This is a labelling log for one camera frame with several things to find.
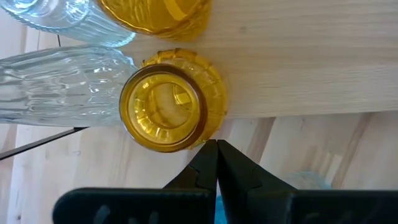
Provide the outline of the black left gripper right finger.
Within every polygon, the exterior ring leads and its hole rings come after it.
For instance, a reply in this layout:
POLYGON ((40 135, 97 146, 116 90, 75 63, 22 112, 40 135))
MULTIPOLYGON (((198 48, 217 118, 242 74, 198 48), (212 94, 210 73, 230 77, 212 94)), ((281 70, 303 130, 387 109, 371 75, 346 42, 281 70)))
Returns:
POLYGON ((229 224, 291 224, 296 188, 225 140, 218 143, 218 180, 229 224))

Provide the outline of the clear diamond-cut tall vase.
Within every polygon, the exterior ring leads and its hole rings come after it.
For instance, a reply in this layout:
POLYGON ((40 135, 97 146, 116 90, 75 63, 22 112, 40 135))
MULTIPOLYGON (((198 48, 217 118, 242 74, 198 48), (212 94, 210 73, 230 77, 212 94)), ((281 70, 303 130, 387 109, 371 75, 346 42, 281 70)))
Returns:
POLYGON ((57 47, 0 59, 0 123, 118 124, 119 97, 135 71, 131 57, 101 45, 57 47))

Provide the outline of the clear ribbed glass jar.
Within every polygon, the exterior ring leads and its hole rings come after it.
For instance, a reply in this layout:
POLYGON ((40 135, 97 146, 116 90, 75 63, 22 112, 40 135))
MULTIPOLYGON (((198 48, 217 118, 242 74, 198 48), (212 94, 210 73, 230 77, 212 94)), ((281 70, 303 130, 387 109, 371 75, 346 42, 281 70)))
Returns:
POLYGON ((135 33, 112 21, 95 0, 0 0, 19 22, 44 32, 107 47, 121 47, 135 33))

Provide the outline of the yellow hobnail glass vase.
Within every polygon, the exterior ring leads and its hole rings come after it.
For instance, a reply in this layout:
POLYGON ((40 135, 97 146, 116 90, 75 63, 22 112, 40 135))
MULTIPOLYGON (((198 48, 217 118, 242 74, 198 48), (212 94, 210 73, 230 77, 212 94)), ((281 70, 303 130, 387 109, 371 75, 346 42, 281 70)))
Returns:
POLYGON ((212 0, 96 0, 101 10, 128 30, 188 42, 207 27, 212 0))

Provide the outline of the wooden shelf with black frame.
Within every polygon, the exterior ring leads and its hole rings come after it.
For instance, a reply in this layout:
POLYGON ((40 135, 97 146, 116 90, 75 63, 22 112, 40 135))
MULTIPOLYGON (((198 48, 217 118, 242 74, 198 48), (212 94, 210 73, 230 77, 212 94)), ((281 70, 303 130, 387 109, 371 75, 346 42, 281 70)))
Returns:
POLYGON ((136 64, 184 48, 226 77, 229 118, 398 110, 398 0, 212 0, 191 42, 136 35, 136 64))

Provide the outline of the yellow grid-pattern glass vase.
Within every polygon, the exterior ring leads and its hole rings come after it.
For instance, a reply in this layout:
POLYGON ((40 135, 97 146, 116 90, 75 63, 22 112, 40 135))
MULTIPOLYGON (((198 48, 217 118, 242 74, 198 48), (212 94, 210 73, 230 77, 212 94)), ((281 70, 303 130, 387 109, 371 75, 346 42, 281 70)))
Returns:
POLYGON ((158 152, 193 148, 212 137, 228 110, 225 76, 187 49, 157 52, 126 82, 119 114, 141 146, 158 152))

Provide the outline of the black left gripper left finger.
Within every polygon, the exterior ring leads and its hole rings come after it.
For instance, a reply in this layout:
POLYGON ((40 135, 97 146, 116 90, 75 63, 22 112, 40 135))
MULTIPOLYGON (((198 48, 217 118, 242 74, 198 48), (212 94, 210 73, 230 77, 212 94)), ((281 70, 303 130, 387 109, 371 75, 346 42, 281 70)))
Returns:
POLYGON ((164 188, 216 190, 218 165, 217 140, 207 141, 188 165, 164 188))

